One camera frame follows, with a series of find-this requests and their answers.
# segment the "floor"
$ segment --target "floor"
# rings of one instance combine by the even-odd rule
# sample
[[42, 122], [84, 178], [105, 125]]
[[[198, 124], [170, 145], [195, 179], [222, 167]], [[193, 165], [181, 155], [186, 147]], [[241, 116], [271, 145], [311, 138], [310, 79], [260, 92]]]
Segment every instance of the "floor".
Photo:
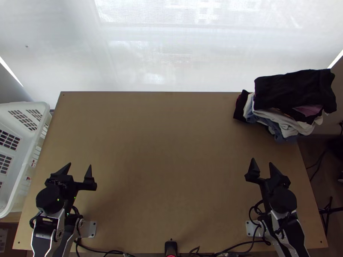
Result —
[[[325, 138], [305, 138], [298, 142], [305, 166], [311, 166], [317, 161], [318, 156], [325, 149]], [[343, 206], [343, 184], [337, 182], [339, 173], [343, 169], [340, 162], [330, 152], [323, 158], [321, 168], [312, 180], [313, 192], [319, 208], [323, 208], [333, 197], [332, 207]], [[309, 176], [313, 174], [316, 167], [308, 170]], [[330, 217], [328, 229], [329, 248], [309, 250], [311, 257], [339, 257], [343, 252], [343, 212], [334, 213]], [[103, 254], [80, 253], [81, 257], [100, 257]], [[153, 254], [155, 257], [162, 257], [162, 254]], [[253, 257], [277, 257], [276, 252], [251, 253]], [[32, 252], [27, 253], [27, 257], [32, 257]], [[152, 257], [151, 254], [141, 254], [139, 257]]]

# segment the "white cloth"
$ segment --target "white cloth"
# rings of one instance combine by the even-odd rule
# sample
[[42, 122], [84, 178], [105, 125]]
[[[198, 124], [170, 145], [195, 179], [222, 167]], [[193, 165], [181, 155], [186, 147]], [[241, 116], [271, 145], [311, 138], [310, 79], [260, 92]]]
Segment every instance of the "white cloth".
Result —
[[295, 121], [291, 117], [284, 115], [275, 108], [270, 108], [267, 110], [255, 110], [253, 103], [253, 114], [278, 123], [281, 129], [282, 136], [284, 138], [295, 136], [298, 133], [307, 136], [314, 130], [314, 124], [310, 125], [307, 123], [301, 123], [300, 125], [297, 121]]

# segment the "black cable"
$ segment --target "black cable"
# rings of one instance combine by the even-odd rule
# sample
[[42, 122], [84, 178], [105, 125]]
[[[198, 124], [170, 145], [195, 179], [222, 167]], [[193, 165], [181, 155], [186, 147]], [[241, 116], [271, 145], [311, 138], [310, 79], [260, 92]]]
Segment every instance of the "black cable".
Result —
[[322, 159], [320, 159], [320, 162], [318, 163], [318, 167], [317, 167], [317, 169], [316, 169], [316, 171], [312, 174], [312, 176], [311, 176], [311, 178], [310, 178], [310, 182], [312, 181], [312, 179], [314, 178], [314, 175], [316, 175], [317, 174], [317, 172], [319, 171], [319, 168], [320, 168], [320, 164], [322, 164], [322, 160], [323, 160], [323, 158]]
[[254, 243], [260, 243], [260, 242], [261, 242], [261, 243], [264, 243], [263, 240], [255, 241], [255, 235], [256, 235], [256, 232], [257, 232], [257, 230], [258, 230], [259, 227], [261, 227], [261, 226], [259, 225], [259, 226], [256, 227], [256, 229], [255, 229], [255, 231], [254, 231], [254, 234], [253, 234], [253, 240], [252, 240], [252, 241], [248, 241], [248, 242], [243, 242], [243, 243], [236, 244], [236, 245], [234, 245], [234, 246], [232, 246], [232, 247], [229, 247], [229, 248], [227, 248], [227, 249], [225, 249], [225, 250], [223, 250], [223, 251], [221, 251], [221, 252], [218, 252], [218, 253], [213, 254], [213, 256], [216, 257], [216, 256], [221, 255], [221, 254], [229, 253], [230, 250], [232, 250], [232, 249], [234, 249], [234, 248], [236, 248], [236, 247], [238, 247], [238, 246], [241, 246], [241, 245], [251, 244], [251, 246], [250, 246], [250, 248], [249, 248], [248, 250], [246, 250], [246, 251], [244, 251], [244, 252], [235, 252], [236, 254], [247, 254], [247, 253], [250, 252], [251, 249], [253, 248]]
[[280, 226], [277, 230], [274, 231], [275, 234], [279, 234], [279, 233], [285, 228], [285, 226], [286, 226], [287, 223], [288, 223], [289, 218], [291, 217], [291, 214], [292, 214], [291, 212], [289, 212], [289, 213], [287, 214], [287, 216], [286, 216], [285, 219], [283, 220], [281, 226]]
[[[338, 137], [341, 137], [341, 136], [342, 136], [342, 133], [343, 133], [343, 122], [340, 122], [339, 125], [340, 125], [340, 135], [339, 135]], [[314, 167], [314, 166], [316, 166], [316, 165], [318, 164], [317, 170], [316, 170], [316, 171], [314, 172], [314, 174], [311, 176], [310, 181], [313, 179], [314, 175], [318, 172], [319, 167], [320, 167], [320, 164], [321, 164], [321, 162], [322, 162], [322, 160], [323, 160], [325, 154], [327, 153], [327, 151], [328, 151], [328, 148], [326, 147], [326, 148], [324, 149], [324, 151], [323, 151], [323, 152], [320, 154], [320, 156], [318, 157], [317, 161], [316, 161], [313, 165], [311, 165], [311, 166], [309, 166], [309, 167], [306, 168], [306, 169], [308, 170], [308, 169], [310, 169], [310, 168], [312, 168], [312, 167]]]
[[340, 137], [341, 137], [343, 133], [343, 122], [341, 121], [340, 123], [338, 123], [338, 125], [340, 125]]
[[35, 224], [33, 223], [34, 220], [37, 219], [38, 216], [40, 216], [43, 213], [43, 211], [39, 211], [32, 219], [30, 219], [29, 224], [31, 228], [35, 227]]
[[80, 241], [81, 241], [80, 238], [79, 238], [77, 241], [74, 240], [74, 243], [76, 244], [76, 248], [75, 248], [76, 250], [77, 250], [77, 247], [80, 246], [81, 248], [86, 249], [86, 250], [91, 251], [91, 252], [94, 252], [94, 253], [105, 254], [104, 257], [107, 256], [108, 254], [126, 254], [126, 255], [128, 255], [128, 256], [135, 257], [133, 254], [124, 253], [124, 252], [119, 251], [119, 250], [110, 250], [110, 251], [99, 251], [99, 250], [94, 250], [94, 249], [89, 248], [89, 247], [87, 247], [87, 246], [85, 246], [85, 245], [82, 245], [82, 244], [80, 243]]
[[316, 165], [323, 159], [323, 157], [324, 157], [324, 155], [326, 154], [326, 152], [327, 152], [327, 149], [325, 149], [325, 150], [319, 155], [317, 161], [316, 161], [313, 165], [307, 167], [306, 169], [308, 170], [308, 169], [310, 169], [310, 168], [316, 166]]
[[72, 210], [76, 215], [80, 215], [80, 213], [78, 212], [78, 208], [76, 208], [75, 206], [72, 206]]
[[77, 242], [77, 241], [74, 241], [74, 242], [75, 242], [75, 244], [76, 244], [76, 246], [75, 246], [76, 255], [77, 255], [78, 257], [80, 257], [80, 254], [78, 253], [78, 242]]

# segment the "white laundry basket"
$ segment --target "white laundry basket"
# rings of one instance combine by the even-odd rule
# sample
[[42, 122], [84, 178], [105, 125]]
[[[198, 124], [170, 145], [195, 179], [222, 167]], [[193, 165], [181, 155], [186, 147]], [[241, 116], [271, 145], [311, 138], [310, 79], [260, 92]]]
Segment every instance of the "white laundry basket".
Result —
[[22, 210], [50, 121], [45, 102], [0, 104], [0, 218]]

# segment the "wooden table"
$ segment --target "wooden table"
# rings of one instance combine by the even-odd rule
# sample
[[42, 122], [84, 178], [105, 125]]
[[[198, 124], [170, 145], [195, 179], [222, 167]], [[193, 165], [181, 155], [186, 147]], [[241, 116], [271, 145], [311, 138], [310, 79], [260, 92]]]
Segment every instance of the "wooden table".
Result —
[[[238, 93], [61, 93], [36, 167], [15, 249], [30, 249], [29, 219], [45, 180], [68, 162], [82, 181], [89, 164], [98, 189], [75, 205], [97, 221], [93, 248], [162, 253], [221, 251], [251, 240], [248, 210], [261, 199], [244, 174], [255, 157], [261, 177], [273, 162], [292, 184], [307, 248], [327, 247], [297, 144], [277, 144], [262, 126], [233, 120]], [[247, 245], [238, 248], [244, 250]], [[255, 244], [254, 251], [274, 250]]]

